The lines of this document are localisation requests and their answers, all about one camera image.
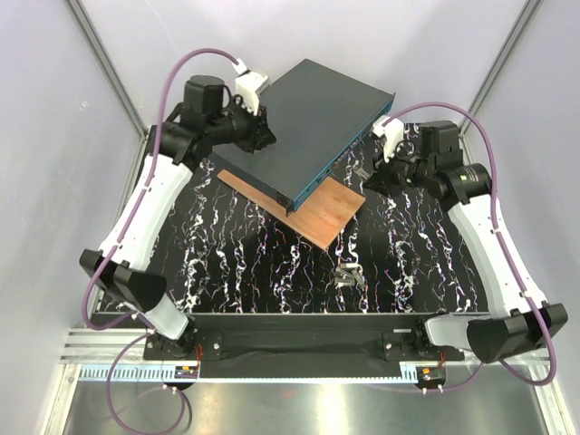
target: cable connector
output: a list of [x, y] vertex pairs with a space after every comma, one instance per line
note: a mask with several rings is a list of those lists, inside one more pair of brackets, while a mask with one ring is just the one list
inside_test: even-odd
[[249, 71], [236, 78], [236, 94], [242, 97], [242, 106], [254, 116], [260, 107], [260, 93], [267, 87], [268, 76]]
[[391, 117], [382, 115], [372, 124], [372, 135], [382, 143], [382, 155], [388, 162], [395, 154], [397, 144], [404, 139], [405, 124], [398, 119], [383, 125]]
[[237, 59], [237, 63], [232, 63], [232, 65], [234, 65], [237, 75], [242, 75], [248, 70], [246, 64], [241, 59]]

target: metal floor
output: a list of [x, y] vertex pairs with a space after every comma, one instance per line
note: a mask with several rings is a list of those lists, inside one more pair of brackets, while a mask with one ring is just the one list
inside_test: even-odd
[[[448, 385], [469, 375], [449, 367]], [[115, 407], [136, 430], [165, 430], [179, 399], [156, 391], [135, 399], [152, 383], [116, 382]], [[385, 391], [379, 385], [217, 384], [186, 390], [192, 409], [176, 434], [519, 434], [548, 433], [534, 389], [498, 366], [485, 367], [464, 390], [423, 396]], [[411, 386], [394, 386], [413, 391]], [[102, 382], [79, 382], [66, 434], [127, 433], [111, 419]]]

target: metal frame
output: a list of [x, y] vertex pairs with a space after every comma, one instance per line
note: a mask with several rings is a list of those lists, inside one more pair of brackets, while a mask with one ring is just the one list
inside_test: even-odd
[[117, 71], [111, 62], [111, 58], [107, 54], [101, 38], [97, 34], [97, 31], [92, 24], [91, 18], [88, 16], [86, 10], [84, 9], [82, 2], [80, 0], [63, 1], [71, 12], [72, 18], [79, 26], [82, 36], [84, 37], [92, 51], [92, 54], [94, 55], [95, 61], [101, 67], [105, 79], [107, 79], [107, 82], [111, 86], [113, 93], [119, 100], [119, 104], [127, 115], [130, 124], [133, 126], [133, 129], [135, 129], [140, 139], [143, 139], [147, 134], [145, 123], [141, 119], [141, 116], [137, 112], [135, 105], [131, 101], [131, 97], [125, 90], [121, 78], [117, 74]]
[[[131, 195], [134, 180], [139, 173], [140, 160], [145, 150], [147, 129], [132, 103], [129, 94], [122, 85], [121, 79], [116, 73], [101, 39], [97, 35], [89, 16], [82, 6], [81, 0], [64, 0], [64, 2], [71, 11], [74, 20], [79, 25], [83, 37], [86, 39], [87, 44], [95, 56], [96, 62], [101, 66], [103, 74], [119, 99], [120, 105], [127, 114], [131, 125], [141, 138], [140, 148], [123, 191], [123, 198], [119, 210], [121, 212], [127, 198]], [[479, 87], [473, 102], [469, 106], [469, 111], [472, 114], [476, 115], [481, 109], [494, 83], [507, 64], [509, 57], [517, 48], [517, 43], [521, 40], [542, 3], [543, 0], [526, 1], [506, 41], [503, 43], [496, 59], [492, 63], [485, 80]], [[467, 160], [472, 160], [469, 146], [465, 143], [465, 134], [469, 127], [470, 122], [463, 120], [460, 124], [460, 137], [463, 149], [466, 151]], [[63, 351], [61, 366], [56, 379], [57, 382], [53, 390], [52, 406], [48, 410], [41, 433], [51, 435], [63, 433], [75, 388], [81, 378], [82, 366], [84, 364], [111, 363], [113, 358], [127, 343], [141, 334], [141, 329], [110, 330], [101, 333], [94, 333], [87, 330], [71, 330], [69, 341]], [[126, 363], [129, 360], [133, 366], [151, 364], [150, 361], [144, 361], [142, 359], [143, 346], [143, 343], [139, 343], [133, 349], [127, 351], [126, 359], [123, 361]], [[525, 364], [533, 378], [540, 379], [546, 375], [546, 367], [544, 365], [546, 363], [546, 356], [544, 353], [534, 353], [531, 356], [528, 354], [524, 357], [517, 358], [514, 363]], [[473, 361], [472, 355], [467, 353], [464, 362], [448, 363], [470, 365]], [[416, 363], [405, 362], [401, 364], [401, 368], [405, 370], [405, 366], [411, 368]], [[572, 425], [557, 379], [546, 387], [536, 387], [536, 394], [550, 433], [574, 434], [575, 429]]]
[[[473, 116], [477, 116], [479, 113], [479, 110], [483, 106], [484, 101], [487, 99], [489, 93], [491, 92], [491, 88], [493, 88], [493, 85], [508, 63], [509, 57], [512, 55], [514, 50], [516, 50], [517, 44], [526, 32], [527, 28], [531, 25], [534, 16], [536, 16], [539, 7], [543, 3], [544, 0], [527, 0], [524, 7], [522, 7], [522, 10], [514, 22], [514, 25], [507, 34], [506, 40], [499, 49], [498, 55], [491, 64], [486, 78], [483, 80], [481, 86], [479, 86], [478, 92], [476, 93], [475, 98], [469, 106], [468, 112]], [[469, 121], [467, 118], [464, 118], [459, 125], [459, 131], [463, 136], [465, 136], [465, 134], [468, 132], [470, 126], [471, 121]]]

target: white wall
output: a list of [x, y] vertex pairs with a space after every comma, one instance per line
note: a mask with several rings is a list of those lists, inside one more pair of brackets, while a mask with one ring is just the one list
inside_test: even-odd
[[[395, 107], [469, 106], [524, 0], [82, 0], [141, 117], [153, 123], [160, 86], [183, 54], [221, 48], [273, 79], [309, 57], [397, 92]], [[206, 57], [178, 76], [233, 79]]]
[[0, 5], [0, 426], [38, 433], [138, 139], [57, 0]]
[[[478, 116], [496, 150], [499, 196], [527, 269], [570, 320], [559, 379], [580, 428], [580, 3], [544, 2]], [[487, 161], [470, 132], [477, 160]]]

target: stainless steel surface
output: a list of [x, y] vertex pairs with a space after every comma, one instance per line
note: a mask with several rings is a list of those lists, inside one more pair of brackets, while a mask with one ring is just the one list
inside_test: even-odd
[[[545, 379], [547, 370], [546, 366], [529, 367], [531, 379]], [[536, 396], [549, 433], [576, 434], [557, 377], [546, 387], [536, 387]]]
[[101, 67], [102, 73], [112, 87], [114, 94], [117, 96], [121, 107], [125, 111], [127, 118], [129, 119], [131, 125], [137, 132], [137, 134], [144, 138], [147, 133], [145, 124], [141, 119], [141, 116], [137, 112], [137, 109], [133, 105], [129, 94], [125, 90], [119, 75], [117, 74], [109, 55], [107, 54], [104, 46], [102, 45], [101, 38], [95, 32], [94, 26], [92, 25], [91, 18], [87, 15], [81, 2], [78, 0], [64, 0], [71, 11], [72, 17], [79, 25], [82, 34], [91, 48], [92, 54], [95, 60]]
[[[503, 43], [501, 48], [499, 49], [498, 55], [496, 59], [491, 64], [491, 68], [489, 68], [488, 75], [484, 79], [483, 83], [479, 87], [478, 93], [476, 94], [473, 102], [469, 106], [469, 113], [473, 115], [477, 115], [479, 109], [483, 105], [483, 102], [489, 95], [491, 88], [493, 88], [496, 79], [501, 74], [504, 66], [508, 62], [509, 56], [514, 52], [516, 49], [517, 43], [524, 35], [524, 32], [531, 24], [532, 19], [536, 15], [537, 10], [539, 7], [544, 3], [544, 0], [527, 0], [524, 7], [522, 7], [517, 20], [514, 22], [509, 34], [507, 35], [506, 41]], [[471, 126], [471, 121], [467, 118], [464, 118], [461, 124], [459, 125], [459, 129], [461, 131], [461, 135], [464, 136], [465, 133], [469, 130]]]
[[[449, 384], [468, 376], [449, 368]], [[167, 428], [179, 399], [165, 391], [115, 383], [112, 396], [126, 423], [138, 430]], [[377, 385], [198, 384], [186, 390], [193, 420], [187, 434], [518, 434], [548, 433], [531, 387], [500, 367], [486, 367], [468, 388], [424, 397]], [[79, 382], [66, 434], [122, 434], [109, 417], [103, 383]]]

